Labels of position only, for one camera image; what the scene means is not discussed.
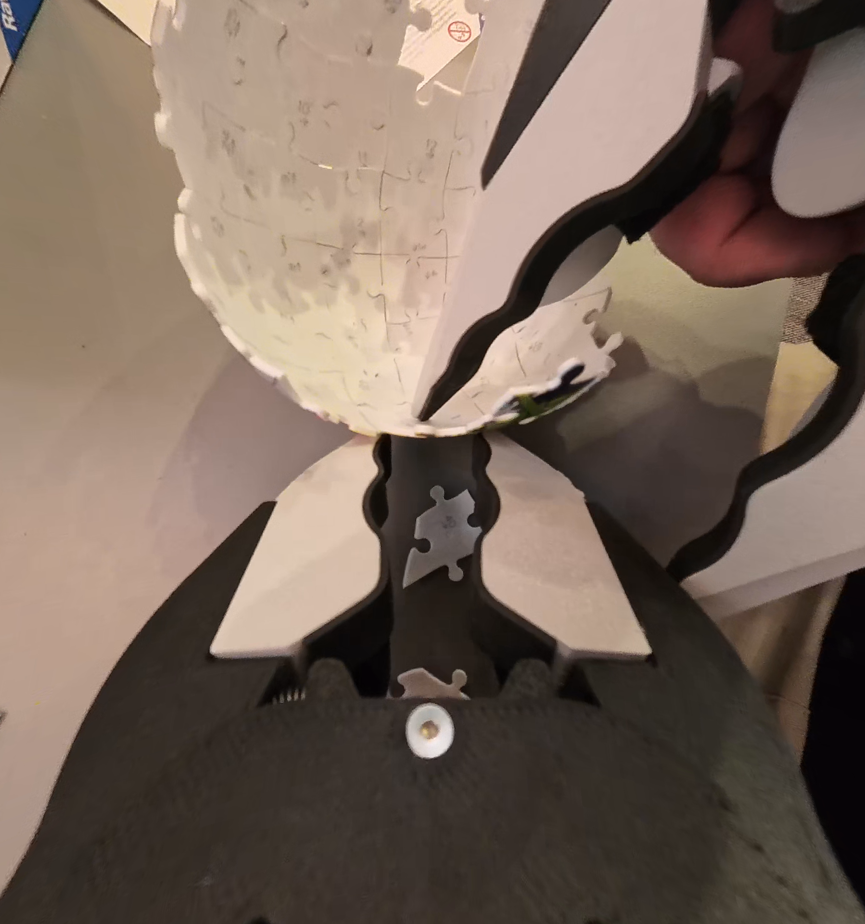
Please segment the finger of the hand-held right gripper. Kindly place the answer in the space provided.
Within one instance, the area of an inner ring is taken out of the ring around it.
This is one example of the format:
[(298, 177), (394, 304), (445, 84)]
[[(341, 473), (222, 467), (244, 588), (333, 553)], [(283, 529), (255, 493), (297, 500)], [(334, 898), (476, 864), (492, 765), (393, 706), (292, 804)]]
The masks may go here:
[(742, 470), (725, 516), (670, 561), (698, 602), (772, 602), (865, 567), (865, 256), (830, 275), (806, 325), (835, 376)]
[(716, 168), (738, 67), (706, 1), (466, 2), (483, 23), (457, 121), (471, 218), (411, 408), (542, 411), (611, 370), (579, 292)]

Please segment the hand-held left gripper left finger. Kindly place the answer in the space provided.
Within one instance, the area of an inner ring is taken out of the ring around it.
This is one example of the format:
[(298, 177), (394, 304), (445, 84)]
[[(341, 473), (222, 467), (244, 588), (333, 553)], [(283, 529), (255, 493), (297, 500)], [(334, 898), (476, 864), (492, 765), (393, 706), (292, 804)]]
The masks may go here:
[(219, 659), (294, 658), (336, 643), (357, 661), (387, 640), (382, 549), (388, 436), (352, 438), (277, 497), (211, 642)]

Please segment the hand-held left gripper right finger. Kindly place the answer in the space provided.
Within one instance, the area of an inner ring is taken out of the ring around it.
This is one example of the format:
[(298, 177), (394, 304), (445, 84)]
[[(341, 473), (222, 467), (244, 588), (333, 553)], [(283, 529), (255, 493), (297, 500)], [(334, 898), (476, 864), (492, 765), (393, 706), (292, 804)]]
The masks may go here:
[(583, 492), (508, 437), (486, 440), (499, 513), (483, 536), (485, 590), (566, 660), (645, 660), (652, 649)]

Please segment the white puzzle ball shell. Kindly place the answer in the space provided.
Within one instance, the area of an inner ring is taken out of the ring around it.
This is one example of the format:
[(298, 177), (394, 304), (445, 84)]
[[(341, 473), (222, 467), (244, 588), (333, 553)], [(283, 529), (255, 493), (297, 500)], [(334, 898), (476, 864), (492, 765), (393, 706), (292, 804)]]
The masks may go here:
[(184, 189), (175, 244), (231, 345), (302, 409), (366, 436), (452, 436), (606, 378), (611, 290), (579, 292), (612, 366), (490, 423), (411, 413), (471, 218), (461, 94), (398, 65), (409, 2), (157, 2), (154, 118)]

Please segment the white puzzle piece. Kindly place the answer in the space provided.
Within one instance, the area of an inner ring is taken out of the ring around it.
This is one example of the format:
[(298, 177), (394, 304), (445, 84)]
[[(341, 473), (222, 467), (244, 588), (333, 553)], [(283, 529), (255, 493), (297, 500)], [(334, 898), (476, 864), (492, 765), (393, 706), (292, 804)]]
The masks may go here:
[(396, 677), (396, 683), (402, 688), (401, 699), (462, 699), (469, 696), (464, 692), (468, 676), (465, 671), (455, 669), (451, 677), (443, 680), (424, 668), (413, 668)]
[(429, 495), (433, 506), (417, 517), (414, 529), (415, 541), (425, 542), (427, 547), (410, 548), (403, 575), (404, 589), (441, 568), (445, 568), (451, 582), (461, 582), (464, 571), (459, 562), (473, 555), (483, 532), (480, 526), (470, 523), (475, 513), (470, 490), (447, 498), (445, 489), (435, 485)]

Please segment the person's right hand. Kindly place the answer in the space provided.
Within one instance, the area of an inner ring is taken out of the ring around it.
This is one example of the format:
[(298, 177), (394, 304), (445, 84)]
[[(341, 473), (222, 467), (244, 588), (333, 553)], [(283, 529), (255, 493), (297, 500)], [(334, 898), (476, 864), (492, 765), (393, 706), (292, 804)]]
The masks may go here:
[(773, 3), (739, 3), (714, 52), (743, 72), (732, 127), (718, 171), (651, 231), (658, 251), (711, 287), (818, 276), (865, 253), (865, 205), (808, 219), (773, 198), (775, 147), (810, 55), (773, 49)]

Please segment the paper instruction sheet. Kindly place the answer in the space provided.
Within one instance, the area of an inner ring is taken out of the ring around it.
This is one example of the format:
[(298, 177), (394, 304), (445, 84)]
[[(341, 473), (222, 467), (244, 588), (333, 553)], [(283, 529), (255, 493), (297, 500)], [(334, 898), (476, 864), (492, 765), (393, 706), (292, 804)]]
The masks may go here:
[(420, 94), (437, 85), (461, 94), (484, 26), (486, 2), (410, 1), (398, 65), (420, 76)]

